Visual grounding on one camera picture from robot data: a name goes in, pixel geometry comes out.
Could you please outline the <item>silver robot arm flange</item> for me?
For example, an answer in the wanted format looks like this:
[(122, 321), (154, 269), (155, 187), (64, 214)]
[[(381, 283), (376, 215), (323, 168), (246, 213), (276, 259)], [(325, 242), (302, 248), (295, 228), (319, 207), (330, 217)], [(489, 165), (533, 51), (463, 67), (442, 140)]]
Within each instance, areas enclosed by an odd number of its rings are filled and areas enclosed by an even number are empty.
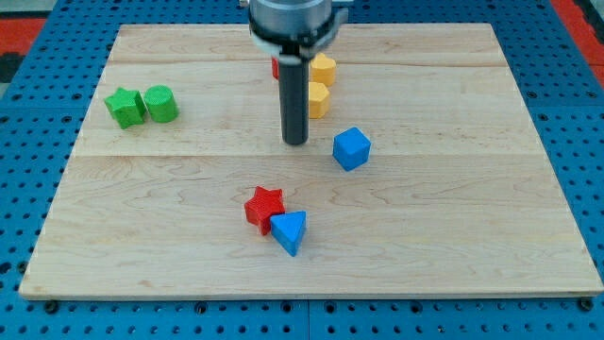
[(241, 0), (252, 42), (286, 63), (312, 60), (348, 21), (349, 1)]

